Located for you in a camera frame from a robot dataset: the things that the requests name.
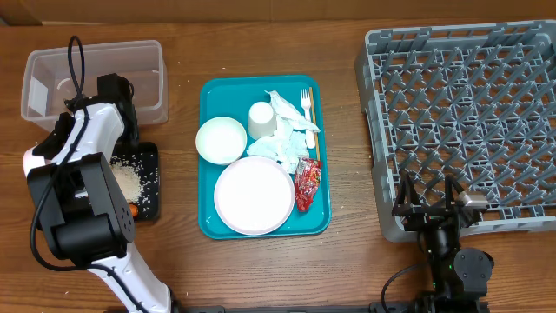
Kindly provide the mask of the white round plate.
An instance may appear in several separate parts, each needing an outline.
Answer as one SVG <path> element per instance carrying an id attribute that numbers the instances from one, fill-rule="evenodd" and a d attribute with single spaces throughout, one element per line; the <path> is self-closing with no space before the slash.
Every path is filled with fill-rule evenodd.
<path id="1" fill-rule="evenodd" d="M 291 176 L 275 161 L 244 157 L 218 177 L 214 190 L 218 216 L 231 230 L 261 236 L 280 228 L 295 206 Z"/>

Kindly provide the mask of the red snack wrapper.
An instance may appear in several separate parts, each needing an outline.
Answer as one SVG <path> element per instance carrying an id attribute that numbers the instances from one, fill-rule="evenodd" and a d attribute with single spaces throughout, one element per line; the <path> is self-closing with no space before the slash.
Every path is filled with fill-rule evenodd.
<path id="1" fill-rule="evenodd" d="M 322 162 L 301 158 L 295 172 L 295 201 L 300 212 L 307 212 L 321 183 Z"/>

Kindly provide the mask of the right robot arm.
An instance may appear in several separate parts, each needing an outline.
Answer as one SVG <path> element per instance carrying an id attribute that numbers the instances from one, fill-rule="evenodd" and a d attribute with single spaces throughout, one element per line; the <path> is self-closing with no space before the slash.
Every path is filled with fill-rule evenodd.
<path id="1" fill-rule="evenodd" d="M 385 299 L 387 287 L 397 277 L 424 266 L 430 269 L 433 289 L 406 303 L 402 312 L 489 311 L 488 303 L 480 299 L 487 294 L 494 260 L 485 251 L 463 249 L 460 244 L 461 230 L 477 223 L 487 205 L 482 193 L 465 190 L 451 175 L 445 177 L 445 197 L 425 205 L 411 176 L 401 176 L 392 214 L 402 218 L 404 230 L 416 233 L 417 244 L 427 260 L 400 270 L 387 280 L 381 291 L 381 306 L 386 312 L 392 307 Z"/>

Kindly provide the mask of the white bowl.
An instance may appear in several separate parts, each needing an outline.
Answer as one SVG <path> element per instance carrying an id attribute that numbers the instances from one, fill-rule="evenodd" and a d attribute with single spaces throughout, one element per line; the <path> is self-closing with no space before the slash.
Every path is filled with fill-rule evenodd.
<path id="1" fill-rule="evenodd" d="M 231 117 L 214 117 L 197 131 L 195 146 L 207 162 L 229 165 L 239 158 L 247 146 L 247 132 Z"/>

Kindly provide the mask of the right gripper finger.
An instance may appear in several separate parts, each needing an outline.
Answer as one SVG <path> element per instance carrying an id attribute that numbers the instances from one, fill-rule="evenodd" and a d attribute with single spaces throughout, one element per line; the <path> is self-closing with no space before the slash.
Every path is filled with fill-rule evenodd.
<path id="1" fill-rule="evenodd" d="M 447 175 L 445 177 L 446 207 L 448 209 L 454 209 L 462 206 L 462 201 L 459 199 L 459 195 L 464 191 L 464 188 L 458 183 L 454 176 Z"/>
<path id="2" fill-rule="evenodd" d="M 414 181 L 406 171 L 402 171 L 393 213 L 420 213 L 421 209 L 420 196 L 416 192 Z"/>

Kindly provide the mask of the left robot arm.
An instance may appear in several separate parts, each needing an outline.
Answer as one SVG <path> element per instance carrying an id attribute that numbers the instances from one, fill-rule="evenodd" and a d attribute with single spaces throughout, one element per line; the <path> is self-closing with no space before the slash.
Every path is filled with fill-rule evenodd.
<path id="1" fill-rule="evenodd" d="M 171 289 L 134 244 L 134 217 L 109 165 L 118 144 L 138 143 L 132 84 L 117 74 L 100 76 L 92 97 L 83 94 L 83 80 L 74 85 L 67 111 L 23 159 L 36 207 L 31 252 L 48 270 L 98 276 L 129 312 L 176 312 Z"/>

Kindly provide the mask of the orange carrot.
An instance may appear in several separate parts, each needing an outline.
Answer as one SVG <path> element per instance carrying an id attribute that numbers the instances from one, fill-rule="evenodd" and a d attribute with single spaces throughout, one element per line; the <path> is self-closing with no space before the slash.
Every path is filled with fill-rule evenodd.
<path id="1" fill-rule="evenodd" d="M 133 203 L 129 204 L 129 210 L 130 210 L 132 216 L 137 216 L 138 215 L 138 208 Z"/>

